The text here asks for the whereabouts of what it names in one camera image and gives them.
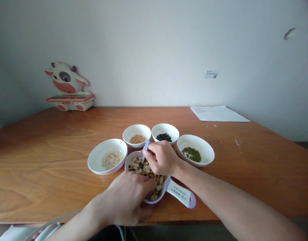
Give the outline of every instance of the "hand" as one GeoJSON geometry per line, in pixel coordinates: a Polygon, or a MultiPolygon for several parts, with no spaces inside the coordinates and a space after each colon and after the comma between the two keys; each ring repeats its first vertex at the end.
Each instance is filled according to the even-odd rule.
{"type": "Polygon", "coordinates": [[[143,154],[152,171],[158,175],[173,176],[178,164],[182,162],[167,141],[150,143],[143,154]]]}
{"type": "Polygon", "coordinates": [[[141,204],[155,186],[153,179],[126,170],[90,205],[99,219],[106,219],[107,226],[134,226],[151,217],[153,205],[141,204]]]}

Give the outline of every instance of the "cow figurine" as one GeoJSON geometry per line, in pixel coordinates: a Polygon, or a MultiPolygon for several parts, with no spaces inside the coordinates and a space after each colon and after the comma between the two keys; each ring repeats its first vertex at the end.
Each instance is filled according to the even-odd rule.
{"type": "Polygon", "coordinates": [[[63,111],[81,110],[86,111],[94,105],[95,96],[90,91],[83,91],[89,83],[77,74],[75,66],[68,66],[60,62],[52,62],[52,68],[45,73],[53,77],[53,84],[60,90],[58,95],[50,97],[47,102],[56,104],[63,111]]]}

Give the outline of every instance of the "cow eye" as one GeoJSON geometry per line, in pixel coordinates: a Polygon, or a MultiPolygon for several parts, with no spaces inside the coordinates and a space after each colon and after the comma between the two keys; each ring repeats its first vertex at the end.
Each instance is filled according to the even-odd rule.
{"type": "Polygon", "coordinates": [[[71,80],[70,75],[67,72],[60,72],[59,73],[60,79],[62,79],[65,82],[69,82],[71,80]]]}

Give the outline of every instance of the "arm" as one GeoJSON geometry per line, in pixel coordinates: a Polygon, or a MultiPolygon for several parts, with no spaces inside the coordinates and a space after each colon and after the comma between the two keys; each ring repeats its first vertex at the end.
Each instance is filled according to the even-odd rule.
{"type": "Polygon", "coordinates": [[[166,141],[145,156],[156,174],[171,175],[195,192],[238,240],[308,240],[289,219],[250,194],[181,160],[166,141]]]}
{"type": "Polygon", "coordinates": [[[149,219],[152,206],[140,205],[155,185],[149,177],[124,171],[47,241],[86,241],[109,225],[133,226],[149,219]]]}

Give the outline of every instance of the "label on measuring cup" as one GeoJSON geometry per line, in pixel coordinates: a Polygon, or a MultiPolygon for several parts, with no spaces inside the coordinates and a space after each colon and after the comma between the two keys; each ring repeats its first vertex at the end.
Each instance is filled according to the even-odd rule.
{"type": "Polygon", "coordinates": [[[167,192],[176,197],[179,201],[181,201],[186,207],[190,205],[190,197],[191,192],[186,188],[181,187],[173,180],[170,181],[168,185],[167,192]]]}

